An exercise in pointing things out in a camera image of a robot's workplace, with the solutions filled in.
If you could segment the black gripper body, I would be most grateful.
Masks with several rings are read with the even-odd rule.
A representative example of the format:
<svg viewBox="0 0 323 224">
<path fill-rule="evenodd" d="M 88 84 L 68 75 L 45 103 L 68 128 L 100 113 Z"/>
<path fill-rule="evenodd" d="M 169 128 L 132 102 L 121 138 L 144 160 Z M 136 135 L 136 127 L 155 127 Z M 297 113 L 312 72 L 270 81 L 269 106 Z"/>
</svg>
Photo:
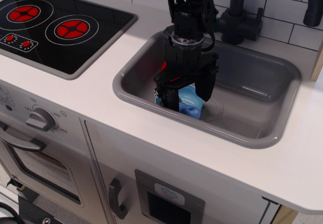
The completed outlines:
<svg viewBox="0 0 323 224">
<path fill-rule="evenodd" d="M 196 45 L 180 45 L 175 43 L 175 27 L 169 26 L 163 31 L 164 59 L 167 67 L 154 77 L 156 83 L 155 95 L 162 89 L 181 89 L 205 75 L 216 74 L 218 72 L 217 59 L 219 54 L 213 51 L 215 39 L 208 40 L 204 48 L 201 39 Z M 179 80 L 170 82 L 172 77 L 181 77 Z"/>
</svg>

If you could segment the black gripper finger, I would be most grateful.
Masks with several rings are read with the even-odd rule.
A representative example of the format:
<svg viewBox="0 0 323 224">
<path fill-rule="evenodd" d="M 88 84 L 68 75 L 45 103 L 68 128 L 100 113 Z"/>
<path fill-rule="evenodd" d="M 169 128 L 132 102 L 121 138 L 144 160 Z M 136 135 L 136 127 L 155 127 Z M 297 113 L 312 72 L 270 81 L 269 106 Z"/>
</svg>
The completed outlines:
<svg viewBox="0 0 323 224">
<path fill-rule="evenodd" d="M 211 98 L 214 84 L 216 82 L 216 74 L 205 75 L 195 81 L 195 93 L 203 101 L 207 102 Z"/>
<path fill-rule="evenodd" d="M 166 88 L 162 89 L 159 94 L 163 106 L 174 111 L 179 111 L 179 95 L 178 89 Z"/>
</svg>

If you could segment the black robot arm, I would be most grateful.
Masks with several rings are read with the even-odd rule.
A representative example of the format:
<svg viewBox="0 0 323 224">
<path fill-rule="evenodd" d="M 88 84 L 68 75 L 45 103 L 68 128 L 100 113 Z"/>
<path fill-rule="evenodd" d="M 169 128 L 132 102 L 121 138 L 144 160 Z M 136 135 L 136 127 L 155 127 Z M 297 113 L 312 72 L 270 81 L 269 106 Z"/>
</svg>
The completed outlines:
<svg viewBox="0 0 323 224">
<path fill-rule="evenodd" d="M 204 34 L 212 40 L 211 30 L 217 20 L 213 0 L 168 0 L 173 26 L 164 30 L 165 62 L 154 77 L 155 93 L 164 107 L 179 111 L 178 91 L 190 84 L 202 100 L 211 97 L 219 55 L 212 52 L 213 44 L 204 48 Z"/>
</svg>

